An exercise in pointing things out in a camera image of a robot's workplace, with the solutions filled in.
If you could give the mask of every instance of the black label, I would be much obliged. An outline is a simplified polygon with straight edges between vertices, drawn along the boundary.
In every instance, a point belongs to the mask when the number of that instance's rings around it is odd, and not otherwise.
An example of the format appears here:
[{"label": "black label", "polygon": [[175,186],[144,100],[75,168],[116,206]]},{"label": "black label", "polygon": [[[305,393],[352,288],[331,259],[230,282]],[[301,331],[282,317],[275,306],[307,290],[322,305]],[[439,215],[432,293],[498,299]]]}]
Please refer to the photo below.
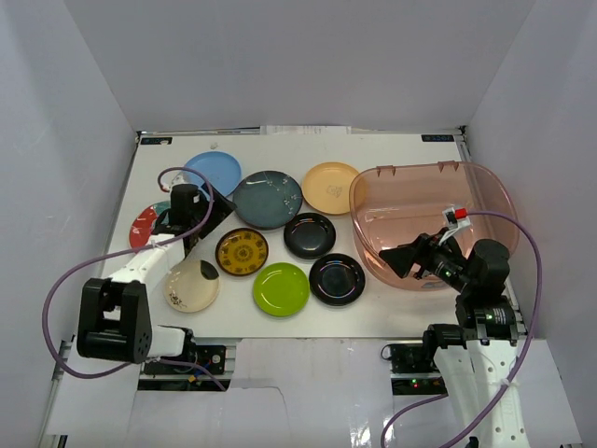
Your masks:
[{"label": "black label", "polygon": [[170,145],[172,137],[146,137],[141,139],[139,145]]},{"label": "black label", "polygon": [[453,135],[446,135],[446,134],[423,134],[421,138],[425,143],[428,142],[453,142],[454,136]]}]

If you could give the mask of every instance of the orange plate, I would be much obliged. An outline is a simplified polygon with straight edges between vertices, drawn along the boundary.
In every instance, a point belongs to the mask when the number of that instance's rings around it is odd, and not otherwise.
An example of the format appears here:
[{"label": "orange plate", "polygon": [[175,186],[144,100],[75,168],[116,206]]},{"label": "orange plate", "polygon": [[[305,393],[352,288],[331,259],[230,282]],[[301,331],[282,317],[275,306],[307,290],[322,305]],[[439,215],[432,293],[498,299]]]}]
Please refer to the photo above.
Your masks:
[{"label": "orange plate", "polygon": [[358,171],[346,163],[329,161],[314,166],[302,181],[302,195],[315,210],[343,215],[351,210],[349,193]]}]

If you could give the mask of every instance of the blue plate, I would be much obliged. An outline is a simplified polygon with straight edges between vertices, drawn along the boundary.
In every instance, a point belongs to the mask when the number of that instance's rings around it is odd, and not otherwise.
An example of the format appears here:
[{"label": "blue plate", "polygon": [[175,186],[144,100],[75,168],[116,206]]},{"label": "blue plate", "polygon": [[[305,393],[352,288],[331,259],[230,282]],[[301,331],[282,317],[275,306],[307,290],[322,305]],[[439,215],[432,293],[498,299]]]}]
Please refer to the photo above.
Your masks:
[{"label": "blue plate", "polygon": [[302,192],[295,179],[279,171],[246,177],[234,191],[236,214],[256,229],[283,227],[299,212]]},{"label": "blue plate", "polygon": [[[220,151],[203,152],[185,163],[186,168],[199,171],[207,177],[212,186],[222,195],[231,194],[242,179],[241,165],[230,154]],[[183,172],[185,182],[203,186],[203,179],[198,175]]]}]

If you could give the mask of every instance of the robotic arm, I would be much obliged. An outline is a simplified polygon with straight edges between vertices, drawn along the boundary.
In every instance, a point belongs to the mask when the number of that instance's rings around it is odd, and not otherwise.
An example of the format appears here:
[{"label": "robotic arm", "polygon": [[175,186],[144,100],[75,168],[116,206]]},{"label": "robotic arm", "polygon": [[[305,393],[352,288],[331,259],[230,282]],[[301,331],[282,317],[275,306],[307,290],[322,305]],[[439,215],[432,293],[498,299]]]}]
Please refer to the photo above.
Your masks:
[{"label": "robotic arm", "polygon": [[171,208],[158,217],[149,238],[154,248],[137,253],[108,278],[88,280],[81,295],[76,339],[81,356],[140,364],[150,357],[184,355],[192,331],[152,326],[147,297],[161,278],[236,208],[216,189],[213,193],[212,212],[198,231],[158,245],[193,229],[207,214],[209,201],[197,186],[173,186]]},{"label": "robotic arm", "polygon": [[[434,235],[422,233],[409,245],[381,251],[380,257],[401,278],[417,264],[415,278],[432,273],[460,293],[458,325],[431,325],[423,335],[423,352],[439,368],[458,423],[466,427],[507,378],[519,334],[514,310],[503,295],[508,250],[494,240],[478,240],[465,258],[453,235],[470,225],[466,211],[449,209],[444,216],[449,227]],[[466,447],[530,448],[516,388],[508,388]]]}]

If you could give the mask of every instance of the bowl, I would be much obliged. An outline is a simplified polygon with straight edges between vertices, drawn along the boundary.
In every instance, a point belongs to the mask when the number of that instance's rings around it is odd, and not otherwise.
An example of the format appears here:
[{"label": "bowl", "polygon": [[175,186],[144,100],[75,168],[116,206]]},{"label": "bowl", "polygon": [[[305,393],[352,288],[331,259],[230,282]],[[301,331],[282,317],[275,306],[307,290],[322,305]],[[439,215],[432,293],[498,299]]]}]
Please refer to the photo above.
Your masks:
[{"label": "bowl", "polygon": [[[415,291],[447,287],[434,275],[398,277],[379,257],[384,249],[412,243],[420,233],[437,233],[446,225],[442,211],[464,207],[516,217],[506,189],[487,168],[472,162],[444,161],[427,165],[378,166],[357,176],[350,190],[356,250],[367,269],[384,283]],[[471,227],[456,236],[467,257],[473,244],[492,238],[516,249],[519,231],[499,217],[470,217]]]}]

